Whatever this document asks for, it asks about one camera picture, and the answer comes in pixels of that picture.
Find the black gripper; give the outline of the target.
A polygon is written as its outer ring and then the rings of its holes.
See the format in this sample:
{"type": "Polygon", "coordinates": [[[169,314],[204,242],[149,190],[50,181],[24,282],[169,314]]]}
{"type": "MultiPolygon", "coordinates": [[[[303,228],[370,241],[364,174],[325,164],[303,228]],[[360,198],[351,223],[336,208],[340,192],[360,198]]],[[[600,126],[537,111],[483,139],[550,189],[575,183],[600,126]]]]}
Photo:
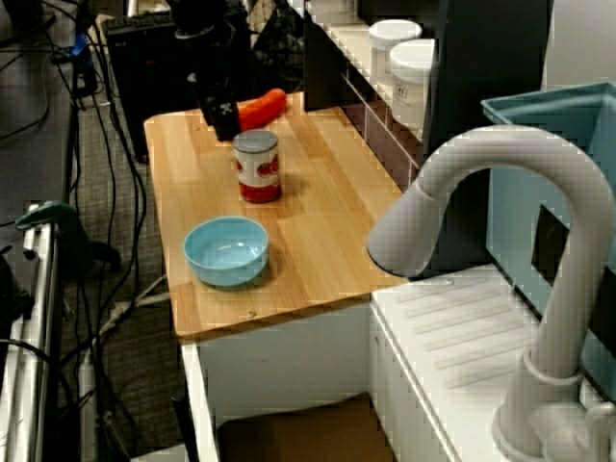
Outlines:
{"type": "Polygon", "coordinates": [[[237,101],[232,88],[231,64],[234,33],[199,33],[184,36],[192,75],[189,80],[203,117],[215,127],[219,141],[232,141],[241,132],[237,101]]]}

